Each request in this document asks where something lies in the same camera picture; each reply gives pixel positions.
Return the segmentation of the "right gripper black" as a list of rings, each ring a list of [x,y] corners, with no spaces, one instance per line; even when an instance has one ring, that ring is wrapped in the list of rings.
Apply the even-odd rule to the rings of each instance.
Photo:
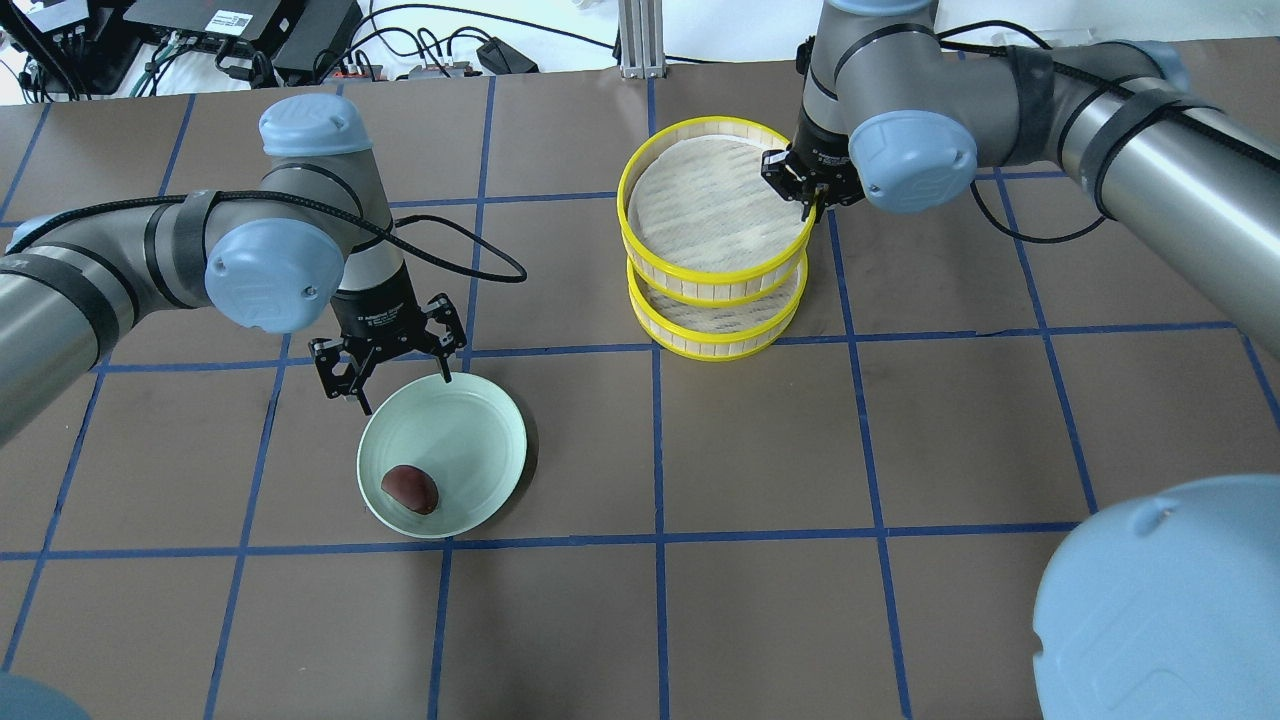
[[[783,201],[803,201],[803,220],[815,225],[826,208],[867,197],[847,145],[846,135],[822,127],[801,110],[790,151],[762,154],[762,178]]]

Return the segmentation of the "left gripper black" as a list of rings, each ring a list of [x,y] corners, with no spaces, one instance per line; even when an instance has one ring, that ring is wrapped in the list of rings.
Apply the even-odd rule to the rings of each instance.
[[[447,293],[420,307],[407,266],[365,290],[338,290],[330,306],[340,338],[312,338],[308,352],[329,398],[357,402],[366,416],[372,407],[365,384],[381,361],[381,347],[401,343],[435,357],[444,383],[452,382],[451,359],[468,346],[463,320]]]

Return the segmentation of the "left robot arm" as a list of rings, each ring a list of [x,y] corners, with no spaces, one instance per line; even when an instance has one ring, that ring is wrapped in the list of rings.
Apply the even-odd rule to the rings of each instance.
[[[451,299],[420,301],[356,105],[301,94],[260,118],[270,169],[251,191],[102,202],[28,220],[3,252],[1,433],[23,432],[145,318],[214,307],[291,334],[332,309],[310,352],[326,396],[364,396],[381,363],[439,364],[468,338]]]

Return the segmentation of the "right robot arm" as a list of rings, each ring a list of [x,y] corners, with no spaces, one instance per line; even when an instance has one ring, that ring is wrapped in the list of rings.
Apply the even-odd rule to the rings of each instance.
[[[916,213],[982,167],[1051,161],[1258,347],[1279,341],[1277,146],[1188,88],[1157,42],[972,47],[931,1],[828,1],[797,131],[762,174],[806,210]],[[1213,477],[1074,528],[1036,597],[1046,719],[1277,716],[1277,477]]]

